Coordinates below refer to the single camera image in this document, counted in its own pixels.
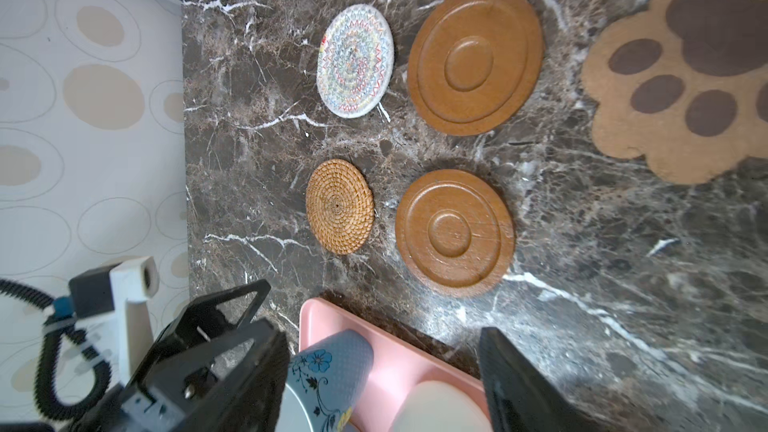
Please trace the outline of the brown wooden coaster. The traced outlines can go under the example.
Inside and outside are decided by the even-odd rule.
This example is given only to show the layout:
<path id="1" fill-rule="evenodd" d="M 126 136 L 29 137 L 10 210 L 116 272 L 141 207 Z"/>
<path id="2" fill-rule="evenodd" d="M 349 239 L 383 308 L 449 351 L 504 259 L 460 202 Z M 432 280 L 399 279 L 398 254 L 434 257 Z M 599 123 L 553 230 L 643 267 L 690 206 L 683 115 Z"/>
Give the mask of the brown wooden coaster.
<path id="1" fill-rule="evenodd" d="M 395 235 L 408 270 L 451 297 L 491 291 L 516 245 L 514 222 L 501 196 L 458 169 L 429 172 L 409 186 L 397 209 Z"/>
<path id="2" fill-rule="evenodd" d="M 527 0 L 445 0 L 426 19 L 408 60 L 408 91 L 435 130 L 488 132 L 531 96 L 544 54 Z"/>

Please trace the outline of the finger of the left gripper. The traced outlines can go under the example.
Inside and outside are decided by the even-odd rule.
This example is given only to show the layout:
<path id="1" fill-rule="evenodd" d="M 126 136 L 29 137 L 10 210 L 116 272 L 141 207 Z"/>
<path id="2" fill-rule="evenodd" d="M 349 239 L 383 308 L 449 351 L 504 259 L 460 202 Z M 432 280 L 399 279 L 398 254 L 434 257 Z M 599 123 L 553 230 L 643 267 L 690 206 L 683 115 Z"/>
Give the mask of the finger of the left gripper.
<path id="1" fill-rule="evenodd" d="M 260 279 L 193 299 L 167 326 L 146 356 L 148 366 L 211 366 L 241 345 L 259 346 L 272 339 L 272 325 L 256 313 L 271 291 Z M 230 320 L 221 308 L 251 297 L 246 310 Z"/>

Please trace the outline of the pink rectangular tray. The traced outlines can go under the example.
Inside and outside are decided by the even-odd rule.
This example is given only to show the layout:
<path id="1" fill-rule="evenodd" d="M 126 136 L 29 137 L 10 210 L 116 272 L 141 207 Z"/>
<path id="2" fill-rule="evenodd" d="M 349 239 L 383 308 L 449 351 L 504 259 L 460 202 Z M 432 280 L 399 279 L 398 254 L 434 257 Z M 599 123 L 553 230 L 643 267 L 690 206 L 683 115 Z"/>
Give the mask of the pink rectangular tray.
<path id="1" fill-rule="evenodd" d="M 457 388 L 490 416 L 481 381 L 324 299 L 312 298 L 302 305 L 299 349 L 347 329 L 368 340 L 374 353 L 369 380 L 351 416 L 359 430 L 389 430 L 407 395 L 424 381 Z"/>

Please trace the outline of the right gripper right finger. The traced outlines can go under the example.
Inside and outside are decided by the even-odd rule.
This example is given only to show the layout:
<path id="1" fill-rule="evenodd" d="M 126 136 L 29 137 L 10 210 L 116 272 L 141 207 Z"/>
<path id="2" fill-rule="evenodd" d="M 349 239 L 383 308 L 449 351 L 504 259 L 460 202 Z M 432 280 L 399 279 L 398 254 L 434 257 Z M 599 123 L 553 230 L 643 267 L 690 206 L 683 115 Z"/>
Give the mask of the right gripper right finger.
<path id="1" fill-rule="evenodd" d="M 478 363 L 495 431 L 596 431 L 496 327 L 484 327 Z"/>

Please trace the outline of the brown paw shaped coaster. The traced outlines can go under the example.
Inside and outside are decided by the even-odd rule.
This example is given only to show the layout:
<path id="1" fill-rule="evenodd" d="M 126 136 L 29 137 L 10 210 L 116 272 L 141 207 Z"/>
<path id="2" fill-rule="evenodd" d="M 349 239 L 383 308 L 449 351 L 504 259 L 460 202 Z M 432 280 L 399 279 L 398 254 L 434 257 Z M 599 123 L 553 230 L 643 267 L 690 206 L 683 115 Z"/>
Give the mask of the brown paw shaped coaster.
<path id="1" fill-rule="evenodd" d="M 592 139 L 701 184 L 767 154 L 767 0 L 650 0 L 608 26 L 582 68 Z"/>

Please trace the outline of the woven rattan round coaster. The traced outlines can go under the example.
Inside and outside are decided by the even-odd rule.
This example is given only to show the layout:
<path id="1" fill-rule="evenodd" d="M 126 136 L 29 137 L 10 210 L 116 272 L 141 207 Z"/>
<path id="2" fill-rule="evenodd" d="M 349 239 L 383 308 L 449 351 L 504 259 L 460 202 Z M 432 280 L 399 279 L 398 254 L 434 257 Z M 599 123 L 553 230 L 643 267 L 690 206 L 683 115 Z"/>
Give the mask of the woven rattan round coaster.
<path id="1" fill-rule="evenodd" d="M 372 231 L 373 194 L 357 167 L 331 159 L 310 177 L 306 213 L 320 244 L 335 254 L 348 255 L 360 249 Z"/>

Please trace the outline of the white mug rear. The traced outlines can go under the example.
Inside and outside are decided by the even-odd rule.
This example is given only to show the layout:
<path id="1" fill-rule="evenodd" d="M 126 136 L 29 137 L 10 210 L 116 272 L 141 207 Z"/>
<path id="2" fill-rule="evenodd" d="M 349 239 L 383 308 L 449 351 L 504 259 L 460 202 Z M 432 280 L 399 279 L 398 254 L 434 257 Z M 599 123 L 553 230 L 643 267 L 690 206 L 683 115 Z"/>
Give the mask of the white mug rear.
<path id="1" fill-rule="evenodd" d="M 445 382 L 416 385 L 398 410 L 391 431 L 492 431 L 482 409 L 460 389 Z"/>

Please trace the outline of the multicolour woven round coaster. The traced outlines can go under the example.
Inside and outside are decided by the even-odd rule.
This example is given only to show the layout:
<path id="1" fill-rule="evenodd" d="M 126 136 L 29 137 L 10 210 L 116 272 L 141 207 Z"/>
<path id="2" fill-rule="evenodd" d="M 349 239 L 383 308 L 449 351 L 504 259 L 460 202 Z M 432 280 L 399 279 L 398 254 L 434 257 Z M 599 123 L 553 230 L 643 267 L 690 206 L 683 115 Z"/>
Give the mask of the multicolour woven round coaster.
<path id="1" fill-rule="evenodd" d="M 323 34 L 316 86 L 335 115 L 353 119 L 381 101 L 394 68 L 394 41 L 383 14 L 368 4 L 340 12 Z"/>

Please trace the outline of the blue floral mug white inside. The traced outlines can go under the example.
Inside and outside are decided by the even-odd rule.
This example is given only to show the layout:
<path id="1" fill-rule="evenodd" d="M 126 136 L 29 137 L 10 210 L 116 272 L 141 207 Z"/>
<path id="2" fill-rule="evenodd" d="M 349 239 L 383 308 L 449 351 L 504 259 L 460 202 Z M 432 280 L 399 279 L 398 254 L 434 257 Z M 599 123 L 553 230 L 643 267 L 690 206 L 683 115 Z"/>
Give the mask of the blue floral mug white inside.
<path id="1" fill-rule="evenodd" d="M 338 332 L 295 355 L 288 366 L 276 429 L 344 430 L 373 362 L 372 346 L 354 330 Z"/>

